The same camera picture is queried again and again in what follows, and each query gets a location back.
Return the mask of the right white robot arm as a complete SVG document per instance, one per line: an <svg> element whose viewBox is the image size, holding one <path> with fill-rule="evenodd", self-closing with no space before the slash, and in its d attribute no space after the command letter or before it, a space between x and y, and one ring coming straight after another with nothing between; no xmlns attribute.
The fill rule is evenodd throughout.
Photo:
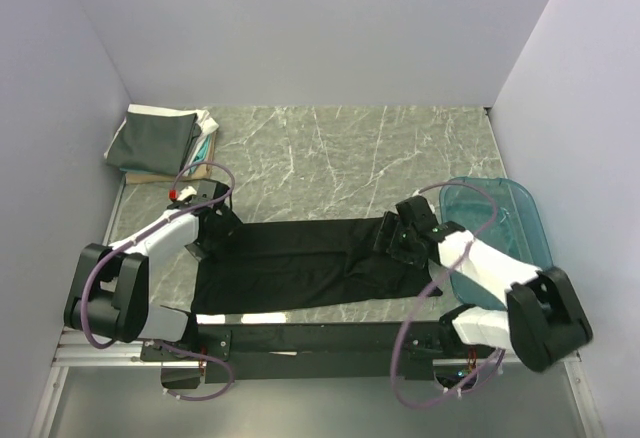
<svg viewBox="0 0 640 438"><path fill-rule="evenodd" d="M593 330L568 275L519 261L462 225L440 222L428 201L413 196L382 218L374 248L414 268L430 262L468 278L502 305L465 303L439 320L439 345L460 357L472 346L514 353L541 373L593 339Z"/></svg>

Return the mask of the black t shirt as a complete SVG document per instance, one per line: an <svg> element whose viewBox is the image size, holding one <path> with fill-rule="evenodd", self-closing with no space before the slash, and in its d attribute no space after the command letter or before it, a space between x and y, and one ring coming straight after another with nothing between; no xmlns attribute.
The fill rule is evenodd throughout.
<svg viewBox="0 0 640 438"><path fill-rule="evenodd" d="M418 295L431 281L375 249L381 218L247 223L204 257L195 314L289 311Z"/></svg>

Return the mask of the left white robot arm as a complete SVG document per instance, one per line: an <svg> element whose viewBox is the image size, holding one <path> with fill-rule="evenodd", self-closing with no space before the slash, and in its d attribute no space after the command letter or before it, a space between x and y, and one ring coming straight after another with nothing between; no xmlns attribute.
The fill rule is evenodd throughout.
<svg viewBox="0 0 640 438"><path fill-rule="evenodd" d="M79 256L65 305L64 324L109 341L161 340L176 359L193 357L200 336L192 313L150 303L150 275L172 255L188 250L197 260L218 251L241 225L232 189L211 179L181 194L161 216L130 237L90 244Z"/></svg>

